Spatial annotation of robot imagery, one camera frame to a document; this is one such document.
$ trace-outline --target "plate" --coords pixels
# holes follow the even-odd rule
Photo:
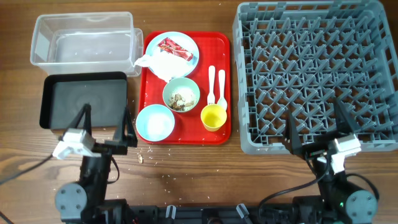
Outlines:
[[[147,50],[145,54],[154,56],[155,54],[160,52],[160,48],[157,46],[162,40],[164,40],[166,37],[172,39],[174,42],[176,42],[178,45],[186,49],[187,51],[191,52],[193,54],[193,59],[191,61],[186,62],[188,63],[188,66],[181,66],[183,68],[180,73],[183,75],[180,77],[185,77],[189,75],[195,67],[198,65],[199,62],[199,49],[195,41],[192,40],[191,37],[189,37],[187,34],[183,34],[180,32],[165,32],[163,34],[159,34],[157,37],[153,38],[151,42],[148,44]]]

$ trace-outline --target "gray dish rack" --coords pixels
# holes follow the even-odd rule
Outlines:
[[[245,153],[289,153],[288,109],[314,142],[335,128],[334,97],[362,127],[363,151],[398,148],[398,60],[379,1],[244,2],[233,39]]]

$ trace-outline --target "wooden table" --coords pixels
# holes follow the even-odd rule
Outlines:
[[[15,0],[12,4],[0,5],[1,179],[36,164],[49,155],[57,143],[51,131],[39,126],[43,82],[47,74],[29,62],[32,32],[39,15],[129,11],[134,16],[134,26],[141,28],[144,35],[155,30],[206,30],[222,32],[232,41],[232,23],[239,4],[239,1],[215,0],[56,2]],[[397,38],[398,4],[393,0],[382,2],[393,36]],[[106,198],[126,198],[130,205],[160,207],[166,204],[237,205],[241,202],[257,205],[269,194],[314,178],[306,163],[298,157],[249,156],[242,152],[234,63],[231,63],[231,68],[233,125],[229,141],[221,146],[150,146],[140,140],[137,149],[131,148],[127,156],[116,158],[121,179],[108,186]],[[128,97],[136,99],[130,105],[135,112],[139,81],[139,77],[129,79]],[[94,137],[105,139],[112,133],[112,130],[97,130]],[[137,160],[137,152],[141,149],[145,158],[143,164]],[[60,223],[59,213],[54,207],[54,195],[60,186],[78,178],[80,164],[78,157],[66,161],[52,159],[17,180],[0,186],[0,211],[15,223]],[[346,161],[346,169],[365,175],[379,188],[381,200],[375,223],[396,223],[398,153],[360,153]],[[272,201],[289,202],[293,196],[310,194],[318,194],[316,185]]]

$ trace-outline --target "food crumb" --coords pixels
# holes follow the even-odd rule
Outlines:
[[[141,154],[138,154],[138,162],[142,164],[144,162],[144,158]]]
[[[188,111],[195,106],[196,96],[189,88],[178,88],[170,94],[169,106],[176,111]]]

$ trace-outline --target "cup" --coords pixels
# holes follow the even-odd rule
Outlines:
[[[225,124],[226,111],[217,104],[207,105],[202,109],[200,119],[206,130],[217,131]]]

